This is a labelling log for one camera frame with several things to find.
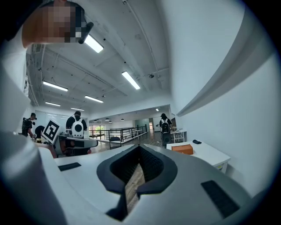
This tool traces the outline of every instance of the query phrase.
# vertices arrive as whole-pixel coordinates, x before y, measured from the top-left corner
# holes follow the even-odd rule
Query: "table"
[[[191,145],[193,148],[193,155],[197,158],[200,158],[223,173],[227,170],[227,163],[231,159],[228,155],[220,152],[219,150],[209,146],[206,143],[201,143],[199,145],[194,144],[193,142],[182,142],[182,143],[173,143],[167,144],[167,149],[172,150],[172,146],[180,145]]]
[[[133,131],[133,139],[135,139],[136,134],[137,134],[137,139],[139,139],[139,132],[140,132],[140,134],[141,134],[142,130],[134,130],[134,131]]]
[[[184,130],[180,130],[180,131],[171,131],[171,134],[173,135],[173,141],[174,143],[176,143],[176,140],[180,140],[183,139],[183,142],[185,142],[185,140],[187,139],[187,132]],[[176,134],[181,134],[180,138],[176,138]]]

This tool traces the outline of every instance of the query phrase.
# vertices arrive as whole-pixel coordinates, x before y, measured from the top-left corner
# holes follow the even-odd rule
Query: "black metal railing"
[[[119,137],[122,142],[129,138],[134,138],[137,135],[147,132],[147,126],[143,127],[129,127],[120,129],[110,129],[110,130],[99,130],[99,131],[89,131],[90,138],[96,138],[100,140],[108,140],[111,137]]]

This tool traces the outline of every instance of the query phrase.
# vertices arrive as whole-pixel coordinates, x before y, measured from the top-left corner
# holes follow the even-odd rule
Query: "chair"
[[[113,147],[111,147],[110,142],[115,142],[115,141],[120,141],[120,146],[113,146]],[[111,137],[109,139],[109,148],[110,149],[116,149],[116,148],[119,148],[119,147],[121,147],[121,139],[119,137]]]

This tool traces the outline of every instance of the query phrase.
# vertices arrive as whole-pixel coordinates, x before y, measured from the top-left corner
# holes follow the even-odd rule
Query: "fluorescent light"
[[[49,105],[56,105],[56,106],[61,106],[61,105],[54,104],[54,103],[50,103],[50,102],[46,102],[46,104],[49,104]]]
[[[91,35],[88,35],[85,43],[94,49],[97,53],[104,49]]]
[[[71,108],[71,109],[75,109],[75,110],[81,110],[81,111],[84,111],[84,109],[77,109],[77,108]]]
[[[128,74],[127,71],[123,72],[122,75],[136,88],[137,90],[140,89],[140,86],[133,80],[133,78]]]
[[[91,99],[91,100],[96,101],[96,102],[103,103],[103,101],[98,100],[98,99],[95,99],[95,98],[92,98],[92,97],[89,97],[89,96],[87,96],[87,95],[85,96],[85,98]]]
[[[63,91],[68,91],[67,88],[64,88],[64,87],[60,87],[58,85],[54,85],[52,83],[48,83],[46,81],[43,81],[43,84],[47,85],[47,86],[50,86],[50,87],[54,87],[54,88],[57,88],[57,89],[60,89],[60,90],[63,90]]]

